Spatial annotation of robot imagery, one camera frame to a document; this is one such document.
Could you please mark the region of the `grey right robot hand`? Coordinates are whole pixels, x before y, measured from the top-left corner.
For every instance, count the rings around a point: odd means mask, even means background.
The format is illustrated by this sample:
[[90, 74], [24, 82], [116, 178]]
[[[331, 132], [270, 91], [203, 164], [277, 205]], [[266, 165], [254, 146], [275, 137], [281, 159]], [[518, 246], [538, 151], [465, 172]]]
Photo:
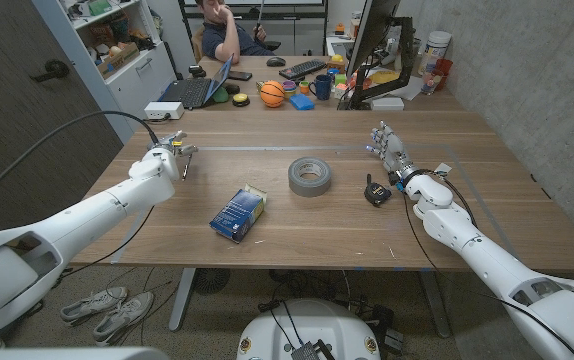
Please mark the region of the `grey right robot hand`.
[[405, 185], [418, 174], [419, 168], [408, 157], [403, 142], [384, 121], [372, 129], [371, 139], [373, 144], [367, 145], [366, 150], [378, 156], [384, 169], [395, 180]]

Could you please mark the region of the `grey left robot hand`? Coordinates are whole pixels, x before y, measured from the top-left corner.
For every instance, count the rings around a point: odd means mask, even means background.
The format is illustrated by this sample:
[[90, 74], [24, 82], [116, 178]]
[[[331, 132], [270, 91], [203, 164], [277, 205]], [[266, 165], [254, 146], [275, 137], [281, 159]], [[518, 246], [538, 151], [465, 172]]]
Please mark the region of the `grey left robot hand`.
[[183, 139], [187, 134], [179, 130], [170, 135], [158, 138], [156, 142], [150, 142], [147, 146], [148, 150], [164, 148], [172, 152], [175, 156], [189, 156], [198, 151], [198, 147], [192, 144], [184, 144]]

